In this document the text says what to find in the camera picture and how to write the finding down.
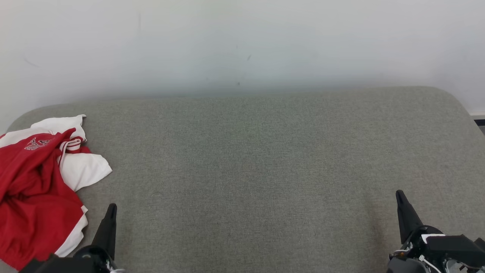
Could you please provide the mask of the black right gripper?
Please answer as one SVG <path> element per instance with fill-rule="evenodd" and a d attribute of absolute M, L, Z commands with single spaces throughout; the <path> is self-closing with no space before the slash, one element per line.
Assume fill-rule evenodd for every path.
<path fill-rule="evenodd" d="M 402 190 L 396 191 L 396 202 L 402 246 L 394 251 L 394 257 L 405 260 L 418 259 L 420 256 L 424 256 L 430 262 L 440 262 L 438 258 L 432 258 L 429 246 L 422 236 L 442 236 L 443 232 L 430 225 L 423 225 L 414 207 Z"/>

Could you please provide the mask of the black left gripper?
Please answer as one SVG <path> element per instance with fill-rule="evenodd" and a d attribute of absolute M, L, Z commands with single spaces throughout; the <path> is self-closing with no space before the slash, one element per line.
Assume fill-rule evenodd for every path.
<path fill-rule="evenodd" d="M 109 204 L 104 218 L 99 224 L 93 246 L 85 246 L 75 252 L 75 259 L 82 259 L 92 263 L 90 273 L 119 273 L 114 258 L 116 253 L 116 216 L 117 205 Z"/>

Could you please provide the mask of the red white sleeved jersey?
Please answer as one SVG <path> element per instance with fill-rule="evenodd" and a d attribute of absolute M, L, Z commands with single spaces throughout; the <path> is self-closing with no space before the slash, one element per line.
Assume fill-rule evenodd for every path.
<path fill-rule="evenodd" d="M 72 117 L 49 118 L 34 123 L 28 129 L 13 131 L 0 136 L 0 147 L 16 144 L 21 140 L 29 139 L 29 150 L 35 150 L 45 145 L 43 140 L 33 140 L 33 137 L 46 133 L 55 135 L 69 129 L 74 132 L 63 141 L 59 149 L 62 155 L 58 158 L 59 169 L 66 185 L 74 191 L 93 185 L 112 171 L 109 163 L 99 154 L 93 154 L 88 147 L 86 133 L 82 127 L 85 115 Z"/>

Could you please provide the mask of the red shorts white stripe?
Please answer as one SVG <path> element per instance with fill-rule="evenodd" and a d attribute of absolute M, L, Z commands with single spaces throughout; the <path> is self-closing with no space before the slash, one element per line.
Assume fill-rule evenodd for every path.
<path fill-rule="evenodd" d="M 0 260 L 15 270 L 66 256 L 83 239 L 87 209 L 60 168 L 83 141 L 75 131 L 41 131 L 0 147 Z"/>

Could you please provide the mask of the grey fabric sofa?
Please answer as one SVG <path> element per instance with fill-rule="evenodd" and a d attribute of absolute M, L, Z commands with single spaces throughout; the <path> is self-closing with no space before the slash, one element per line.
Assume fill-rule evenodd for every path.
<path fill-rule="evenodd" d="M 397 190 L 424 224 L 485 240 L 485 135 L 436 88 L 96 100 L 8 132 L 79 114 L 113 170 L 78 192 L 82 245 L 116 203 L 129 273 L 385 273 Z"/>

